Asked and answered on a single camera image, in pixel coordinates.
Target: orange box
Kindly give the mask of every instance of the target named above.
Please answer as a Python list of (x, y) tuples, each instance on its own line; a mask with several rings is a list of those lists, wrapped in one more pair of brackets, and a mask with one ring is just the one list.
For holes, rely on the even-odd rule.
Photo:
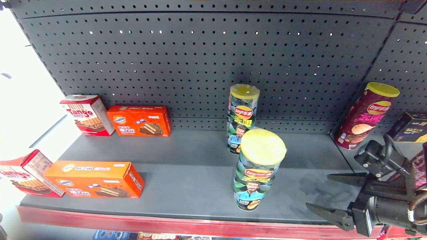
[(44, 176), (73, 197), (139, 198), (145, 185), (131, 162), (56, 161)]
[(165, 106), (112, 106), (107, 115), (120, 136), (169, 137), (170, 125)]

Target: lay's chip canister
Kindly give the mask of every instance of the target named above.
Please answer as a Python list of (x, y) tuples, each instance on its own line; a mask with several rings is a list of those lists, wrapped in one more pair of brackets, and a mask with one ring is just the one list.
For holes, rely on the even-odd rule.
[(239, 161), (234, 174), (234, 201), (244, 211), (255, 210), (270, 190), (286, 154), (276, 134), (253, 128), (242, 137)]
[(227, 148), (238, 155), (240, 142), (245, 132), (255, 126), (260, 90), (246, 84), (235, 84), (230, 88), (227, 114)]
[(356, 149), (381, 121), (399, 93), (387, 84), (368, 83), (335, 135), (335, 143), (346, 150)]

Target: red shelf edge strip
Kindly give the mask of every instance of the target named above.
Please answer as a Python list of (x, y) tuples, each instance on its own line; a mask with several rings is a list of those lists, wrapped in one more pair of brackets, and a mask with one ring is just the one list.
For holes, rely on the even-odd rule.
[[(294, 239), (367, 239), (356, 230), (345, 232), (330, 225), (302, 225), (262, 222), (232, 222), (215, 220), (172, 219), (86, 214), (17, 206), (22, 222), (93, 228), (112, 231), (174, 233), (229, 238), (294, 238)], [(376, 226), (370, 238), (381, 230)], [(388, 238), (407, 237), (404, 229), (392, 227)]]

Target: robotic arm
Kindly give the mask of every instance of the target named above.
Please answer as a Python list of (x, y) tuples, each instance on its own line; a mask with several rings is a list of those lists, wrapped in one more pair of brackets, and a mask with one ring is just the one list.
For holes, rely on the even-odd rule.
[[(371, 140), (359, 149), (354, 159), (369, 173), (330, 174), (329, 180), (361, 187), (347, 210), (325, 208), (306, 203), (307, 208), (331, 224), (369, 237), (376, 224), (395, 225), (406, 233), (427, 235), (427, 191), (416, 190), (413, 167), (395, 146), (390, 136), (384, 135), (385, 145)], [(401, 181), (385, 182), (379, 178), (397, 171)]]

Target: green lay's can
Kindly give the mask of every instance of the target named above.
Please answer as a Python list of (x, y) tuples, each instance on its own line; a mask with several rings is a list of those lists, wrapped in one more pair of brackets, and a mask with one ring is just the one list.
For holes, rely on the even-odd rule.
[(254, 127), (260, 90), (246, 84), (235, 84), (230, 88), (227, 114), (227, 148), (238, 155), (242, 136)]
[(234, 201), (244, 211), (255, 210), (270, 190), (286, 154), (276, 134), (253, 128), (242, 137), (239, 161), (234, 174)]

